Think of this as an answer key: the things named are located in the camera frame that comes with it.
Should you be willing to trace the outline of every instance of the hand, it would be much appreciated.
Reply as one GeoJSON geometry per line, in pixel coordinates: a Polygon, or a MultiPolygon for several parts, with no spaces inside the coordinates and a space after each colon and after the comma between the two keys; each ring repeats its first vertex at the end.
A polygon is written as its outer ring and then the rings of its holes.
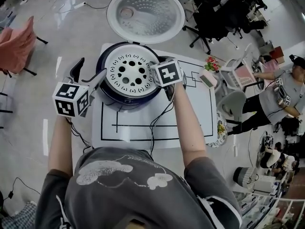
{"type": "Polygon", "coordinates": [[[285,101],[282,99],[279,99],[277,103],[282,109],[286,108],[285,101]]]}

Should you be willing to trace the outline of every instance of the box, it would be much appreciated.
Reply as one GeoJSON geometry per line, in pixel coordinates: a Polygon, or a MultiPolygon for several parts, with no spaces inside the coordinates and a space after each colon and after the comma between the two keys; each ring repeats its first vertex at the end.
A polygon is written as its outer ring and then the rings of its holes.
{"type": "Polygon", "coordinates": [[[165,87],[183,80],[177,59],[170,59],[150,66],[154,82],[165,87]]]}

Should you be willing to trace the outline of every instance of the table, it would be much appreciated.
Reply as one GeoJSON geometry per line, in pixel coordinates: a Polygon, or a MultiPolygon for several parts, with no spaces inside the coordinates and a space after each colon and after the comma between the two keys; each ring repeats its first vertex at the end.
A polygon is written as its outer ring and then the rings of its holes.
{"type": "MultiPolygon", "coordinates": [[[[113,44],[102,46],[101,54],[113,44]]],[[[208,89],[198,78],[205,62],[169,52],[154,50],[159,56],[177,58],[187,77],[186,92],[203,130],[206,143],[217,140],[217,117],[214,88],[208,89]]],[[[132,112],[117,112],[102,102],[99,94],[93,101],[92,140],[94,147],[149,149],[150,123],[169,104],[165,91],[144,108],[132,112]]],[[[163,115],[153,129],[155,148],[180,147],[174,109],[163,115]]]]}

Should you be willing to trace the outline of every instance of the white lid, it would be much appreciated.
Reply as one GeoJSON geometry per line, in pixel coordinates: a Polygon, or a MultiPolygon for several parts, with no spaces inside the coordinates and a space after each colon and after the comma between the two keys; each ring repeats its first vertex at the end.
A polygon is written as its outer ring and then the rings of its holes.
{"type": "Polygon", "coordinates": [[[185,15],[178,0],[112,0],[107,20],[127,41],[154,44],[177,35],[185,15]]]}

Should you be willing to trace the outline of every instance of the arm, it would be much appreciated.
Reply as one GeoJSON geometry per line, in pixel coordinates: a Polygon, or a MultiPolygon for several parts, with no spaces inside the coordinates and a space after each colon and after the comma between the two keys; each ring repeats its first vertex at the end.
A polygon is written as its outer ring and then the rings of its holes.
{"type": "Polygon", "coordinates": [[[69,177],[73,176],[71,125],[63,116],[58,116],[55,122],[49,153],[49,171],[52,169],[62,171],[69,177]]]}
{"type": "Polygon", "coordinates": [[[263,0],[257,0],[256,4],[258,7],[255,8],[255,11],[258,11],[261,8],[264,8],[265,10],[268,8],[266,4],[264,4],[263,0]]]}
{"type": "Polygon", "coordinates": [[[270,148],[268,148],[268,147],[266,146],[266,147],[265,147],[265,152],[266,152],[266,153],[272,154],[272,153],[273,153],[273,149],[270,149],[270,148]]]}
{"type": "Polygon", "coordinates": [[[292,115],[293,117],[299,117],[300,113],[294,107],[286,106],[283,108],[288,114],[292,115]]]}
{"type": "Polygon", "coordinates": [[[269,73],[253,73],[255,78],[261,78],[265,80],[275,80],[275,74],[273,72],[269,73]]]}
{"type": "Polygon", "coordinates": [[[187,167],[192,160],[207,156],[204,135],[182,83],[176,84],[174,103],[184,166],[187,167]]]}

